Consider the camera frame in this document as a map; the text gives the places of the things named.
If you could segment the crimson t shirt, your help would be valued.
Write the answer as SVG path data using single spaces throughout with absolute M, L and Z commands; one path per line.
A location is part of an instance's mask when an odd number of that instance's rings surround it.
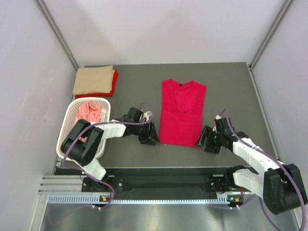
M 202 133 L 207 86 L 195 81 L 162 81 L 159 139 L 163 144 L 193 147 Z

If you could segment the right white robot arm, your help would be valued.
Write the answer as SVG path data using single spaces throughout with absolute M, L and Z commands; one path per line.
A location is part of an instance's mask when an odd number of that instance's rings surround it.
M 212 154 L 218 154 L 221 147 L 224 147 L 252 167 L 249 170 L 238 165 L 226 169 L 217 180 L 210 177 L 211 187 L 216 192 L 245 188 L 261 198 L 275 215 L 308 203 L 299 168 L 294 164 L 274 162 L 262 154 L 262 149 L 245 133 L 232 133 L 230 128 L 217 132 L 216 129 L 205 126 L 195 145 L 204 145 L 205 152 Z

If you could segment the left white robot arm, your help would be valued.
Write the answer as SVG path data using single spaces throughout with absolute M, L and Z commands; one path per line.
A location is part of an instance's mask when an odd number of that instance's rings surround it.
M 64 139 L 60 150 L 65 158 L 75 162 L 82 171 L 90 175 L 92 185 L 99 191 L 109 186 L 106 170 L 96 158 L 102 140 L 123 138 L 135 135 L 141 144 L 156 145 L 160 139 L 156 133 L 154 122 L 148 119 L 133 118 L 124 115 L 120 120 L 101 123 L 90 123 L 80 119 Z

